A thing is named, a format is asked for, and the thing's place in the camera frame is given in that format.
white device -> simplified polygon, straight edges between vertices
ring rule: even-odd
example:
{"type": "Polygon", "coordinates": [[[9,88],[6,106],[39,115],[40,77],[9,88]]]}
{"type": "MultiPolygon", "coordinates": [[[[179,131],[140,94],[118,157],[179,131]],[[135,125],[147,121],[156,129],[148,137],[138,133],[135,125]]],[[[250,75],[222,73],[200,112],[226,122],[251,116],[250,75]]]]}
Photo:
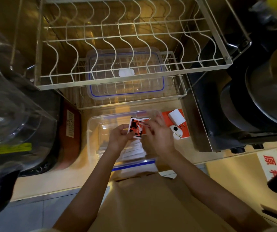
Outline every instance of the white device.
{"type": "Polygon", "coordinates": [[[168,117],[176,126],[179,126],[186,121],[178,109],[175,109],[174,111],[170,112],[168,114],[168,117]]]}
{"type": "Polygon", "coordinates": [[[170,129],[171,129],[172,132],[173,132],[173,137],[174,137],[174,139],[179,140],[179,139],[182,138],[182,136],[183,136],[183,131],[182,131],[180,128],[178,128],[176,125],[171,125],[171,126],[170,126],[170,129]]]}

wire dish rack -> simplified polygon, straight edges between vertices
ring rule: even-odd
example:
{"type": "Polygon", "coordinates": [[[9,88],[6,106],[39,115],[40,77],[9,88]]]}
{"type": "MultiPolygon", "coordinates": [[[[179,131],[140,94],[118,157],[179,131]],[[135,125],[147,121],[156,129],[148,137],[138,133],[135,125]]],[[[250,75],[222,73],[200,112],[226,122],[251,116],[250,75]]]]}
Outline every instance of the wire dish rack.
{"type": "MultiPolygon", "coordinates": [[[[170,65],[168,66],[168,70],[175,71],[178,70],[178,64],[176,62],[176,57],[174,53],[169,51],[169,55],[167,57],[167,52],[161,52],[162,59],[168,58],[168,62],[170,65]]],[[[84,72],[86,68],[86,58],[80,58],[78,60],[77,66],[74,69],[75,73],[84,72]]],[[[115,94],[123,93],[124,91],[131,91],[137,89],[137,86],[146,85],[151,83],[151,81],[159,80],[159,78],[149,78],[149,79],[139,79],[139,80],[130,80],[130,81],[122,81],[122,82],[111,82],[108,84],[102,84],[102,90],[105,92],[105,88],[109,88],[112,93],[112,88],[116,88],[115,94]]],[[[57,91],[61,92],[62,95],[67,98],[72,104],[74,104],[78,109],[91,109],[96,107],[106,107],[112,106],[116,104],[125,104],[135,101],[164,101],[170,99],[181,98],[187,95],[187,87],[183,81],[182,75],[171,75],[165,77],[165,89],[160,92],[152,92],[152,93],[133,93],[127,95],[113,96],[108,97],[103,100],[97,100],[90,97],[88,93],[88,87],[80,86],[80,87],[70,87],[70,88],[61,88],[57,91]]]]}
{"type": "Polygon", "coordinates": [[[225,69],[232,64],[206,0],[43,0],[40,13],[35,85],[41,90],[79,86],[82,93],[85,85],[162,76],[170,76],[174,82],[176,75],[225,69]],[[202,54],[208,42],[213,43],[213,54],[202,54]],[[165,52],[161,72],[153,72],[149,65],[151,47],[165,52]],[[114,63],[121,48],[132,49],[133,57],[134,48],[149,49],[146,65],[132,61],[127,65],[143,69],[142,73],[117,76],[119,69],[114,63]],[[99,49],[114,51],[111,67],[97,70],[97,54],[89,71],[83,69],[80,59],[99,49]],[[171,51],[174,61],[169,59],[171,51]],[[100,72],[110,77],[94,77],[100,72]],[[88,73],[93,75],[90,80],[85,77],[88,73]]]}

hand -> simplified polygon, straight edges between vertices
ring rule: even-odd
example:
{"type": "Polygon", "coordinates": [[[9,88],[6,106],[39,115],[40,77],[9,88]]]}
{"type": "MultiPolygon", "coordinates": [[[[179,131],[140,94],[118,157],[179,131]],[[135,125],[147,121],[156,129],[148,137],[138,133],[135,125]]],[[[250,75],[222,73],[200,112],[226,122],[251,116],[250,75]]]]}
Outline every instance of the hand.
{"type": "Polygon", "coordinates": [[[134,132],[129,132],[127,134],[127,129],[129,125],[119,125],[114,128],[109,135],[109,144],[107,146],[108,151],[112,152],[116,159],[120,156],[120,152],[125,148],[128,140],[133,138],[134,132]]]}
{"type": "Polygon", "coordinates": [[[161,117],[145,121],[145,123],[150,126],[150,129],[146,126],[146,134],[157,155],[166,159],[176,152],[173,132],[161,117]]]}

clear plastic container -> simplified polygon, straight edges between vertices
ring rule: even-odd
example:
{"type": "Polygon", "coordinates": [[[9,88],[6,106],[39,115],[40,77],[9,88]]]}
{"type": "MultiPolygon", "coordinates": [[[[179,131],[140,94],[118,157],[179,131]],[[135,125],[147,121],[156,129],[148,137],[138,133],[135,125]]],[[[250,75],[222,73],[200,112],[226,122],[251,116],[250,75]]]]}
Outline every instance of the clear plastic container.
{"type": "MultiPolygon", "coordinates": [[[[129,76],[138,75],[138,74],[146,74],[149,73],[146,67],[137,68],[137,66],[146,66],[148,62],[148,69],[150,73],[162,72],[165,71],[163,65],[162,56],[160,51],[151,47],[151,54],[149,48],[134,48],[134,55],[131,48],[127,49],[117,49],[116,60],[113,66],[113,69],[121,69],[114,70],[114,75],[112,74],[110,68],[115,59],[115,51],[112,50],[97,50],[98,59],[95,50],[88,51],[86,55],[86,71],[90,71],[93,65],[96,65],[93,68],[93,71],[98,70],[107,70],[103,72],[94,73],[95,79],[103,79],[103,78],[113,78],[121,76],[129,76]],[[130,67],[136,67],[133,69],[129,69],[129,63],[132,59],[130,67]]],[[[93,80],[93,76],[91,73],[86,74],[87,80],[93,80]]],[[[132,81],[124,81],[124,82],[114,82],[107,84],[99,84],[99,85],[88,85],[87,91],[89,97],[95,100],[104,100],[110,97],[124,97],[128,95],[139,95],[141,93],[157,93],[163,92],[165,90],[166,78],[158,77],[152,79],[140,79],[140,80],[132,80],[132,81]]]]}
{"type": "MultiPolygon", "coordinates": [[[[131,117],[141,119],[146,117],[155,118],[156,116],[162,116],[162,113],[158,110],[144,110],[104,116],[95,116],[90,118],[87,123],[88,158],[99,160],[103,150],[107,148],[111,130],[121,124],[128,124],[131,117]]],[[[147,153],[147,155],[143,158],[116,162],[113,171],[144,164],[151,164],[154,163],[154,160],[155,156],[147,153]]]]}

countertop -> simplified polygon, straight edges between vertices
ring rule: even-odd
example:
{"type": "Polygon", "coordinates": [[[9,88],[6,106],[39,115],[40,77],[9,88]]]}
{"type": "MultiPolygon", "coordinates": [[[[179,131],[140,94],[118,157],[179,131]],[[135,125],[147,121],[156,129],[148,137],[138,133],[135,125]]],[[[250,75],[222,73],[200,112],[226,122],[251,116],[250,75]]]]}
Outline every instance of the countertop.
{"type": "MultiPolygon", "coordinates": [[[[86,129],[87,121],[90,117],[146,109],[158,109],[164,112],[176,108],[182,108],[180,100],[177,99],[157,103],[142,104],[142,102],[140,102],[137,105],[132,104],[131,106],[118,105],[84,110],[82,113],[82,149],[78,159],[70,167],[64,170],[55,170],[40,175],[18,178],[11,201],[75,189],[81,187],[85,183],[96,165],[96,161],[90,161],[87,157],[86,129]]],[[[195,150],[191,137],[177,140],[175,142],[175,147],[193,164],[200,164],[234,156],[230,150],[217,153],[199,152],[195,150]]],[[[266,143],[264,144],[264,147],[265,149],[276,148],[277,142],[266,143]]],[[[255,152],[251,146],[246,146],[245,149],[246,152],[243,154],[255,152]]],[[[169,167],[161,161],[158,161],[157,167],[159,171],[169,170],[169,167]]]]}

